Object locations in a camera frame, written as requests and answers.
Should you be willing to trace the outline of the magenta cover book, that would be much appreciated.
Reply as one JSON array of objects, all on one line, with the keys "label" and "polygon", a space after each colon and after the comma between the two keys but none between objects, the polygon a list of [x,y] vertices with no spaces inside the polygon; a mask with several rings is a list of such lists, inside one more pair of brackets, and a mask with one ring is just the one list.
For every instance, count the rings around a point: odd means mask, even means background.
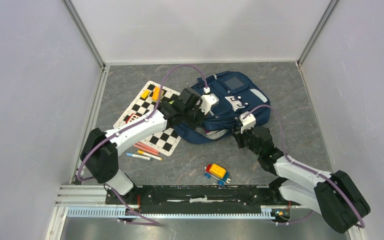
[{"label": "magenta cover book", "polygon": [[206,135],[212,135],[212,134],[215,134],[215,133],[217,132],[217,130],[210,131],[210,130],[208,130],[208,129],[203,129],[203,131],[204,131],[204,133],[205,133]]}]

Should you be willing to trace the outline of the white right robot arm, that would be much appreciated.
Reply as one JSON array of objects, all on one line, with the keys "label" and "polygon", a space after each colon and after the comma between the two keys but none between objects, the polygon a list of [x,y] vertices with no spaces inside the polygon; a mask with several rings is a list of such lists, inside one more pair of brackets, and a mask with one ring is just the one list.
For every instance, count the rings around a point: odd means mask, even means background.
[{"label": "white right robot arm", "polygon": [[233,132],[238,147],[257,157],[261,168],[277,178],[269,184],[269,199],[275,204],[291,201],[320,214],[336,232],[364,228],[371,212],[351,177],[344,171],[323,171],[299,162],[273,143],[270,130],[259,126]]}]

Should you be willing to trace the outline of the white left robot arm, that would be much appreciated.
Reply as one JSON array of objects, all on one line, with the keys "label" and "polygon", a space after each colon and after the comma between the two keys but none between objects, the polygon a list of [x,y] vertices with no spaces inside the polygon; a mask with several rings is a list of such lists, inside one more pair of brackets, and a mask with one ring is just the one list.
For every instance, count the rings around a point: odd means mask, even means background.
[{"label": "white left robot arm", "polygon": [[133,144],[181,123],[195,129],[217,104],[213,94],[199,95],[190,87],[171,101],[157,100],[154,108],[122,127],[102,131],[93,129],[86,140],[79,171],[87,168],[91,178],[108,185],[125,204],[133,203],[137,190],[133,181],[119,168],[119,156]]}]

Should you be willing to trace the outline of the navy blue student backpack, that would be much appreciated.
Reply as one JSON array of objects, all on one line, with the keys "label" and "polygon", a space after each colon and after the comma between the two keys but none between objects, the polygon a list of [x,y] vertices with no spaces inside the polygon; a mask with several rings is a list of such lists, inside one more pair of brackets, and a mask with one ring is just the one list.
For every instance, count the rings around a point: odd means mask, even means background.
[{"label": "navy blue student backpack", "polygon": [[[260,105],[270,105],[268,96],[245,74],[224,71],[206,78],[210,92],[219,102],[195,129],[185,124],[175,126],[174,131],[191,144],[208,144],[230,136],[240,127],[239,117]],[[217,131],[206,135],[203,129]]]}]

